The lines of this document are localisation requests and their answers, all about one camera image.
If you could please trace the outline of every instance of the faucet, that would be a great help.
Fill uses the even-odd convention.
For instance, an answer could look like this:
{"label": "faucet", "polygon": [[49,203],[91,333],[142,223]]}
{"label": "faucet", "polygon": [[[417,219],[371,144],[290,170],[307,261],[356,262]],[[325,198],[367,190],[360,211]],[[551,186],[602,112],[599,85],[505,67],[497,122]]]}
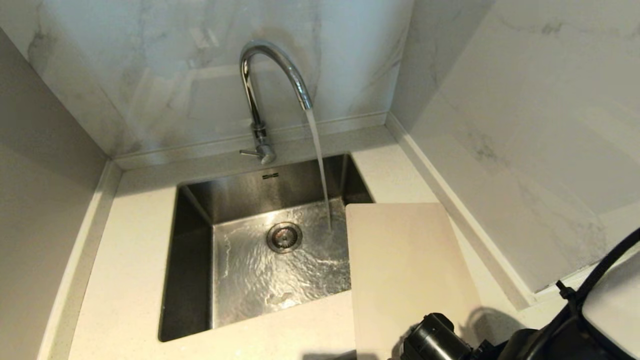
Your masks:
{"label": "faucet", "polygon": [[293,62],[287,55],[276,45],[265,40],[252,40],[248,42],[240,54],[240,72],[244,83],[244,92],[249,102],[249,110],[253,118],[251,129],[253,131],[253,139],[255,140],[255,151],[240,150],[241,154],[257,156],[260,162],[264,164],[271,163],[276,159],[276,154],[269,144],[267,136],[267,128],[264,120],[261,119],[258,107],[253,94],[253,85],[251,83],[251,57],[256,54],[263,54],[275,61],[278,66],[287,74],[291,85],[293,86],[298,102],[302,110],[309,110],[312,107],[311,98],[305,86],[302,75],[298,71]]}

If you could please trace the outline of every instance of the wall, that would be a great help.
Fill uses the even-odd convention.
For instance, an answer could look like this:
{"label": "wall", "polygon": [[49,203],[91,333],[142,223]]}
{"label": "wall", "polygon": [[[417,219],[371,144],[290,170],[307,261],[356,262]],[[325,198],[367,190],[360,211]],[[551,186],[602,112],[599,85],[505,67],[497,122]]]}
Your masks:
{"label": "wall", "polygon": [[[0,0],[0,26],[100,147],[122,157],[250,135],[238,59],[254,38],[290,55],[320,121],[388,111],[412,5]],[[282,71],[257,68],[268,126],[301,126]]]}
{"label": "wall", "polygon": [[0,30],[0,359],[35,359],[106,157]]}
{"label": "wall", "polygon": [[391,111],[539,290],[640,225],[640,3],[443,7],[416,2]]}

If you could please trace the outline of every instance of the black cable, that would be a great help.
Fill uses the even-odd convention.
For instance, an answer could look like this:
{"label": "black cable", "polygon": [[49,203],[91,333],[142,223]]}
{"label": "black cable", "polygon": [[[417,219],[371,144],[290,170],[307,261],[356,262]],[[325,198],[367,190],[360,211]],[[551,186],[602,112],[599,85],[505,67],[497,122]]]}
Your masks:
{"label": "black cable", "polygon": [[[624,255],[629,249],[640,241],[640,228],[636,229],[633,233],[629,234],[624,240],[617,244],[599,264],[589,274],[587,279],[580,285],[578,291],[576,291],[575,298],[576,303],[579,304],[579,309],[582,307],[584,299],[587,297],[591,289],[598,283],[602,276],[607,272],[615,262]],[[570,317],[571,311],[569,305],[565,305],[562,310],[551,320],[551,322],[541,330],[540,335],[533,341],[529,347],[527,353],[524,355],[523,360],[533,360],[543,349],[547,341],[556,333],[558,328]]]}

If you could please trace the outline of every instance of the stainless steel sink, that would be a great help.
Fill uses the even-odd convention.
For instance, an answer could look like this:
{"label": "stainless steel sink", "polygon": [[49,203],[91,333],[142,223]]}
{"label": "stainless steel sink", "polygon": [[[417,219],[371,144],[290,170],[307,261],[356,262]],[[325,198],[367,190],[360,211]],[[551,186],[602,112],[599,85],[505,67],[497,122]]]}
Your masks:
{"label": "stainless steel sink", "polygon": [[351,288],[344,207],[372,202],[349,155],[181,186],[159,339],[169,341]]}

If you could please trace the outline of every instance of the running water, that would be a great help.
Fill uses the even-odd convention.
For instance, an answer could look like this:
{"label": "running water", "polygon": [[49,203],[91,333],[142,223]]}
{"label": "running water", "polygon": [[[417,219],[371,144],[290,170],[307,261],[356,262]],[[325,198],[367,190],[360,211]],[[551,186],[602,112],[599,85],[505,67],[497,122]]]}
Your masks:
{"label": "running water", "polygon": [[316,146],[316,156],[318,157],[318,165],[320,165],[320,178],[322,179],[322,190],[324,191],[324,205],[326,206],[326,214],[329,225],[329,232],[331,229],[331,209],[329,208],[329,195],[326,192],[326,179],[324,178],[324,163],[322,161],[322,151],[320,150],[320,137],[318,137],[318,129],[316,127],[316,118],[314,118],[313,109],[305,110],[307,114],[307,121],[311,127],[311,135],[314,137],[314,145]]}

